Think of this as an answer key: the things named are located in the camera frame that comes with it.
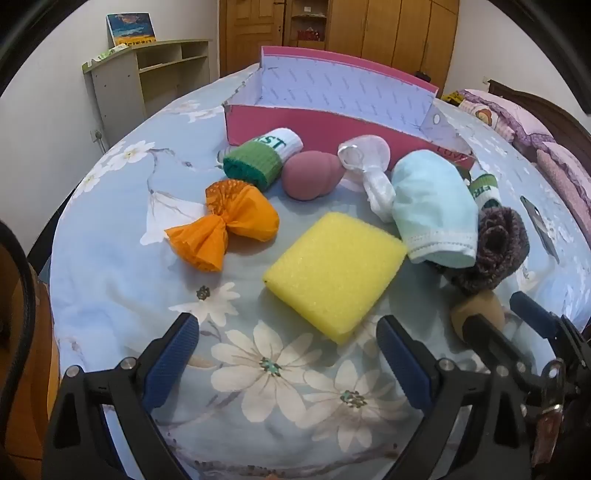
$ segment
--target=smartphone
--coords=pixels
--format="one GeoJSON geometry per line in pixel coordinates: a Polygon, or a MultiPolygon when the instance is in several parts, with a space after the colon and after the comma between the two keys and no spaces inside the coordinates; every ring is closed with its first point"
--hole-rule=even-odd
{"type": "Polygon", "coordinates": [[[556,252],[556,248],[554,247],[554,244],[552,243],[552,240],[548,235],[548,229],[546,227],[546,224],[544,223],[544,220],[542,219],[542,216],[540,215],[540,211],[536,208],[536,206],[533,203],[531,203],[523,195],[521,196],[521,203],[523,203],[525,210],[530,216],[531,221],[534,224],[535,230],[538,232],[538,235],[542,240],[542,244],[544,245],[545,250],[548,252],[549,255],[552,255],[556,259],[557,263],[560,263],[558,253],[556,252]]]}

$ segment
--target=electrical outlet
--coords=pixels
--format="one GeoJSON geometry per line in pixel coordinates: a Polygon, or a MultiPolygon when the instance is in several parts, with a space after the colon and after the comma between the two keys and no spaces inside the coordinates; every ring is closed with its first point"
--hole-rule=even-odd
{"type": "Polygon", "coordinates": [[[90,131],[90,138],[92,139],[92,142],[93,143],[96,143],[99,140],[102,140],[103,134],[102,134],[102,132],[98,128],[93,128],[90,131]]]}

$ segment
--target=orange object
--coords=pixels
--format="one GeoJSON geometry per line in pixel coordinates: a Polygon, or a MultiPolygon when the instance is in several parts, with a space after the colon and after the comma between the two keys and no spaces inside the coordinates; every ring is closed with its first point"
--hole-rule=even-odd
{"type": "Polygon", "coordinates": [[[175,252],[195,268],[219,272],[228,232],[266,242],[279,230],[279,216],[261,191],[242,180],[221,180],[205,190],[206,215],[166,230],[175,252]]]}

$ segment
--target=floral bedsheet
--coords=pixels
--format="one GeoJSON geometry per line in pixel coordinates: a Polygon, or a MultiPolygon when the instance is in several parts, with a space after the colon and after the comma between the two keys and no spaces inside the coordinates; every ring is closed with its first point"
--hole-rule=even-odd
{"type": "MultiPolygon", "coordinates": [[[[196,271],[170,249],[164,229],[204,215],[205,188],[224,176],[220,104],[254,68],[175,100],[114,145],[76,189],[59,221],[50,274],[60,368],[112,368],[161,336],[179,312],[191,312],[201,323],[199,345],[153,416],[193,478],[370,478],[396,459],[421,420],[377,348],[382,315],[396,315],[436,358],[453,358],[464,369],[484,366],[454,337],[447,312],[456,293],[427,265],[406,261],[341,347],[264,289],[263,272],[328,211],[392,228],[347,178],[305,203],[274,185],[267,196],[281,218],[277,238],[260,244],[231,237],[220,274],[196,271]]],[[[583,326],[591,314],[591,253],[568,210],[495,132],[440,107],[479,157],[475,172],[497,175],[504,202],[528,227],[532,253],[499,295],[506,302],[526,290],[583,326]],[[560,265],[543,250],[520,194],[548,219],[560,265]]],[[[538,368],[547,345],[525,327],[513,322],[506,333],[538,368]]],[[[141,478],[115,412],[106,415],[128,475],[141,478]]]]}

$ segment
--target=cardboard box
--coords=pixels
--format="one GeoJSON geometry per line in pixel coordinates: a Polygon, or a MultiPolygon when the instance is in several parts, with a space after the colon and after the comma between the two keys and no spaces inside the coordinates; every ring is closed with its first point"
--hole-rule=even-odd
{"type": "Polygon", "coordinates": [[[360,135],[379,135],[389,167],[432,150],[471,168],[472,149],[433,105],[437,87],[369,60],[295,47],[262,47],[260,68],[224,102],[228,143],[287,127],[304,150],[336,153],[360,135]]]}

